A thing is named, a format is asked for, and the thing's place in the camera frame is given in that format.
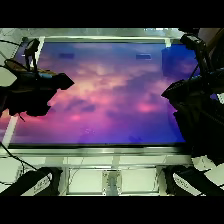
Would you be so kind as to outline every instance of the purple cloud image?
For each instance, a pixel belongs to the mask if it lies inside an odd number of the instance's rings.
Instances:
[[[161,94],[172,82],[189,77],[196,60],[184,46],[174,48],[166,52],[165,44],[45,43],[38,67],[64,72],[75,84],[58,90],[46,116],[22,113],[26,122],[18,120],[12,143],[183,142],[175,110]],[[138,54],[150,54],[151,59]]]

